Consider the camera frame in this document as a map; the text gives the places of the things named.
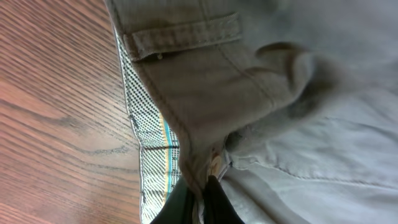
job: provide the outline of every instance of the striped trim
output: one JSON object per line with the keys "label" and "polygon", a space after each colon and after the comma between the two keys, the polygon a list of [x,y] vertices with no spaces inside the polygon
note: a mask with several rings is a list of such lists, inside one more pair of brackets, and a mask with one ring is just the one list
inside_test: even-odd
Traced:
{"label": "striped trim", "polygon": [[169,128],[169,124],[167,124],[166,120],[163,120],[164,122],[164,126],[165,126],[165,130],[166,130],[166,135],[167,135],[167,142],[168,142],[168,146],[169,148],[167,149],[166,152],[166,161],[168,163],[168,169],[167,169],[167,176],[168,178],[166,179],[167,182],[167,191],[166,191],[166,200],[169,198],[169,195],[172,191],[172,138],[170,135],[170,128]]}
{"label": "striped trim", "polygon": [[159,123],[162,128],[163,139],[165,145],[167,146],[167,150],[165,150],[165,190],[164,190],[164,199],[163,203],[169,198],[172,187],[172,140],[170,136],[170,128],[169,124],[167,124],[166,120],[163,118],[161,114],[159,114]]}

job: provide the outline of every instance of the black object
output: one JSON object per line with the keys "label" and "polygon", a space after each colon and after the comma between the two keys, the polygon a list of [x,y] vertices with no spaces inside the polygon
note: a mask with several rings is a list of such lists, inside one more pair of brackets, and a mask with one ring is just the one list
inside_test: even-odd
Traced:
{"label": "black object", "polygon": [[[205,224],[243,224],[225,195],[223,188],[213,175],[203,191],[205,201]],[[194,194],[181,177],[169,199],[151,224],[192,224]]]}

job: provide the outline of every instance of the wood grain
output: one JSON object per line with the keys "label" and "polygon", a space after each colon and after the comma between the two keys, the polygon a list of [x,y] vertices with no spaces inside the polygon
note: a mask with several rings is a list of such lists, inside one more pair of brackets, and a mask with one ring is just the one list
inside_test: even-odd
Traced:
{"label": "wood grain", "polygon": [[0,223],[139,223],[102,0],[0,0]]}

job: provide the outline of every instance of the patterned fabric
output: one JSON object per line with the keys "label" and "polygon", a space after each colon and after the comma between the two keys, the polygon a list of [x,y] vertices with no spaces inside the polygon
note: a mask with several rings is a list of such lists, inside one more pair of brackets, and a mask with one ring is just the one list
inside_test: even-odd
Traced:
{"label": "patterned fabric", "polygon": [[127,111],[140,142],[141,223],[150,223],[162,209],[181,173],[179,143],[132,69],[126,49],[116,38]]}

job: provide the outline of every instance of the teal stripe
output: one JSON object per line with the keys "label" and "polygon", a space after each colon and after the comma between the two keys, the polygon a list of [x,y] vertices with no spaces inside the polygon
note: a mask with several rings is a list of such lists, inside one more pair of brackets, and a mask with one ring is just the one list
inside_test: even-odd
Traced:
{"label": "teal stripe", "polygon": [[172,138],[170,136],[170,128],[169,124],[167,124],[166,120],[163,119],[164,122],[164,129],[166,131],[167,143],[168,143],[168,150],[169,150],[169,173],[168,175],[168,183],[167,183],[167,192],[166,192],[166,200],[169,198],[171,188],[172,188]]}

